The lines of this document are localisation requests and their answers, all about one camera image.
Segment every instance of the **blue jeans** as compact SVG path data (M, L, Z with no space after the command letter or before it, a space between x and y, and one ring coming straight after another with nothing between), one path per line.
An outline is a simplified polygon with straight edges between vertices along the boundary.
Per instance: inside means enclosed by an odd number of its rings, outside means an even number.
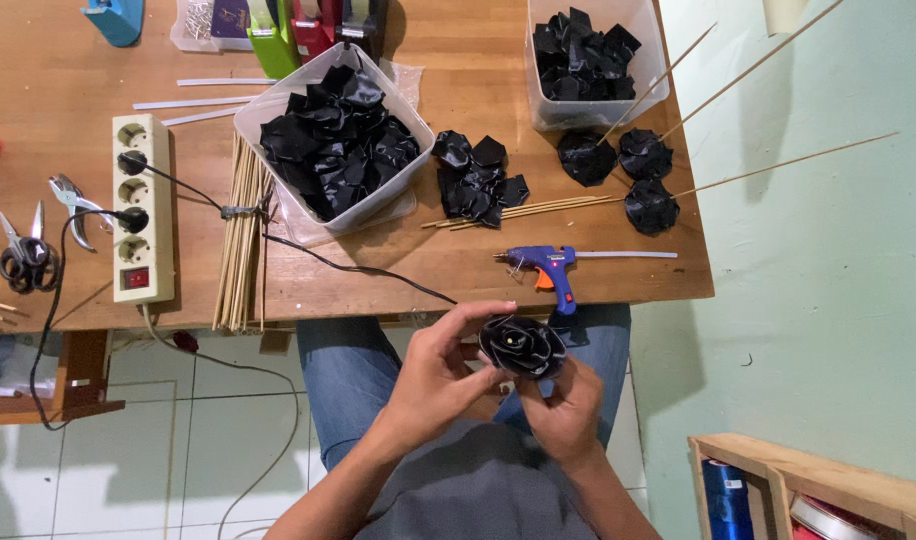
M548 320L568 352L604 383L598 440L605 446L619 410L631 323L627 303L579 305L573 315L554 313ZM375 317L297 321L296 335L321 462L331 471L388 403L402 361ZM542 394L548 396L553 385L540 383ZM492 421L531 435L518 392L501 403Z

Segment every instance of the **red power switch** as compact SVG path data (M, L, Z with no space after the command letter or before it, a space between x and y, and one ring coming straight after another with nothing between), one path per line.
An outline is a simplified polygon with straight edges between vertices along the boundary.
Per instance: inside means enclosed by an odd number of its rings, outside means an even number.
M141 289L148 287L148 267L125 270L121 273L121 281L124 283L124 289Z

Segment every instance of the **scissors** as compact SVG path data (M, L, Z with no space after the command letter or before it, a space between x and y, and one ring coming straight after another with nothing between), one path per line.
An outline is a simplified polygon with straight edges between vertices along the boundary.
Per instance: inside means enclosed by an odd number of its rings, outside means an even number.
M30 236L19 236L1 212L0 218L1 226L8 237L8 247L1 251L0 273L2 278L8 280L8 287L19 294L28 294L33 290L48 292L55 289L58 258L42 240L42 201L38 201L37 210L34 212Z
M75 217L82 210L103 210L98 204L82 197L82 190L62 173L58 173L57 176L48 178L48 184L51 185L51 190L55 192L57 200L68 207L69 217ZM107 214L98 215L104 219L104 223L106 224L102 229L106 232L111 232L115 227L115 221L112 219L112 216ZM71 236L75 238L75 241L78 242L78 245L82 248L90 252L95 251L92 244L90 244L89 240L85 237L84 215L78 215L78 217L71 222Z

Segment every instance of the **electrical socket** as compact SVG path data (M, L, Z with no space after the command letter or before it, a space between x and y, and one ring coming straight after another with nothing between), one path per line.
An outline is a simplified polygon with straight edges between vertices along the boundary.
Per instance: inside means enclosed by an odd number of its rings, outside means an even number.
M128 232L114 227L114 300L126 304L175 298L175 251L172 244L171 181L148 169L128 174L118 155L140 152L149 166L171 174L168 128L151 114L111 119L112 200L114 209L141 209L148 225Z

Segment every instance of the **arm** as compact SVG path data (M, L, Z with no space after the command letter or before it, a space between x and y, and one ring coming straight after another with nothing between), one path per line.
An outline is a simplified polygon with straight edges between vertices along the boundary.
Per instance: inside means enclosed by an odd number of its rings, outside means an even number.
M495 314L513 313L509 301L457 305L431 327L415 332L401 373L368 432L331 472L274 522L266 540L352 538L367 524L368 511L406 454L448 430L452 421L505 375L486 362L461 377L465 360L484 359L461 339L481 330Z
M515 385L537 442L571 480L584 520L603 540L662 540L621 485L596 437L601 379L569 355L550 397L534 381Z

